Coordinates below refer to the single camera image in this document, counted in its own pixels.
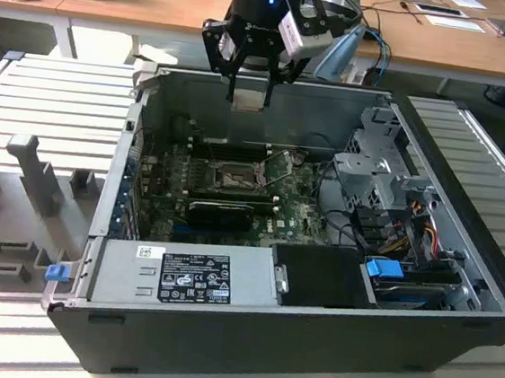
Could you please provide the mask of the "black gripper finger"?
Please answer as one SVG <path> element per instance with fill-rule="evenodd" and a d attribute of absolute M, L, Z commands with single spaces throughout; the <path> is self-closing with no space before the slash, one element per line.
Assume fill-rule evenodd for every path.
<path fill-rule="evenodd" d="M 228 20 L 219 21 L 209 18 L 204 21 L 201 33 L 209 66 L 212 72 L 228 79 L 226 100 L 233 102 L 235 81 L 240 69 L 241 58 L 239 57 L 239 53 L 236 51 L 229 59 L 226 59 L 219 48 L 222 39 L 229 36 Z"/>
<path fill-rule="evenodd" d="M 292 84 L 303 73 L 309 63 L 309 58 L 301 58 L 298 61 L 291 60 L 287 65 L 279 67 L 279 56 L 268 57 L 268 82 L 263 100 L 263 107 L 270 106 L 270 100 L 274 88 L 279 84 Z"/>

